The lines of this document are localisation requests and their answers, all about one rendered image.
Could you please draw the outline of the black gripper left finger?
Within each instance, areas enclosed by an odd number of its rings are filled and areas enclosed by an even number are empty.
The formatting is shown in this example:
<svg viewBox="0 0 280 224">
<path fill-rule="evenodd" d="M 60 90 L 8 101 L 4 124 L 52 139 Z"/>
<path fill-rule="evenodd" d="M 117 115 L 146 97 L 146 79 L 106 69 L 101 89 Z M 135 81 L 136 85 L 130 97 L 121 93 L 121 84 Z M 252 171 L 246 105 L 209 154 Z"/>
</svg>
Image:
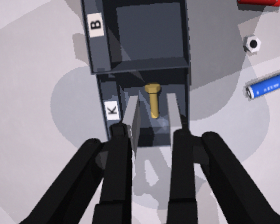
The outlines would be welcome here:
<svg viewBox="0 0 280 224">
<path fill-rule="evenodd" d="M 124 118 L 109 127 L 111 139 L 86 140 L 19 224 L 79 224 L 102 179 L 92 224 L 132 224 L 132 161 L 140 124 L 138 96 L 130 96 Z"/>
</svg>

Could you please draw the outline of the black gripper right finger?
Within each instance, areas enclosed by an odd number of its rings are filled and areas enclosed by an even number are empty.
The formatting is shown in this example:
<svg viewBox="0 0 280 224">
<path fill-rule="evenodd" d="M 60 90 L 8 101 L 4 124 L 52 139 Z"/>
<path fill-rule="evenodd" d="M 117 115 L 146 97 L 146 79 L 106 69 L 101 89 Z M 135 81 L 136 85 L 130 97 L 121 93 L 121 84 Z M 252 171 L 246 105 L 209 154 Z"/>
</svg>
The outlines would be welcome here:
<svg viewBox="0 0 280 224">
<path fill-rule="evenodd" d="M 280 224 L 280 215 L 221 136 L 213 131 L 192 135 L 175 93 L 167 94 L 167 106 L 172 165 L 166 224 L 198 224 L 194 163 L 200 164 L 228 224 Z"/>
</svg>

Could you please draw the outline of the silver hex nut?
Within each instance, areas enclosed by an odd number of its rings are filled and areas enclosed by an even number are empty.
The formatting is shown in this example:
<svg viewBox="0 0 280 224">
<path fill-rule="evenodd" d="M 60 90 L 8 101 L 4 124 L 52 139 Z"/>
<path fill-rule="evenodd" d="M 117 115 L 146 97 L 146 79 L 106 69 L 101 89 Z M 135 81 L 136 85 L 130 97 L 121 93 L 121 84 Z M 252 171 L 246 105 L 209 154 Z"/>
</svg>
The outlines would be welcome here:
<svg viewBox="0 0 280 224">
<path fill-rule="evenodd" d="M 245 36 L 243 46 L 249 52 L 259 51 L 261 41 L 255 35 Z"/>
</svg>

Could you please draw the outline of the blue battery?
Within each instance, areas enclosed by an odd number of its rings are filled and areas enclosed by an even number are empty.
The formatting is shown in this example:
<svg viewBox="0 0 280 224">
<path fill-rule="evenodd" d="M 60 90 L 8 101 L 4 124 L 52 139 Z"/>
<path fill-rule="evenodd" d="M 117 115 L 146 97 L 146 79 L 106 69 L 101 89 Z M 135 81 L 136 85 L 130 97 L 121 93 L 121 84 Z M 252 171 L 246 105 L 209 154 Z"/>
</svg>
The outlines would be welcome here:
<svg viewBox="0 0 280 224">
<path fill-rule="evenodd" d="M 247 94 L 250 99 L 269 93 L 280 88 L 280 74 L 248 86 Z"/>
</svg>

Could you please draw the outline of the dark grey rack of three bins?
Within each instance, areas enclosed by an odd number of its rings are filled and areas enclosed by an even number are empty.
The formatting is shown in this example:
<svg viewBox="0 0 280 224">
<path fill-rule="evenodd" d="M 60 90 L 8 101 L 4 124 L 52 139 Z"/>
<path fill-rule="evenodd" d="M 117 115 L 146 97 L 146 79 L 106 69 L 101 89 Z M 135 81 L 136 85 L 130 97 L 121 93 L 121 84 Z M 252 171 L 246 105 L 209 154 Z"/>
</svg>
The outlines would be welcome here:
<svg viewBox="0 0 280 224">
<path fill-rule="evenodd" d="M 124 118 L 130 96 L 138 96 L 141 125 L 137 148 L 170 146 L 168 93 L 175 93 L 179 114 L 186 117 L 189 127 L 186 0 L 80 3 L 90 73 L 96 75 L 107 141 L 109 127 Z M 151 117 L 145 91 L 148 83 L 160 85 L 157 118 Z"/>
</svg>

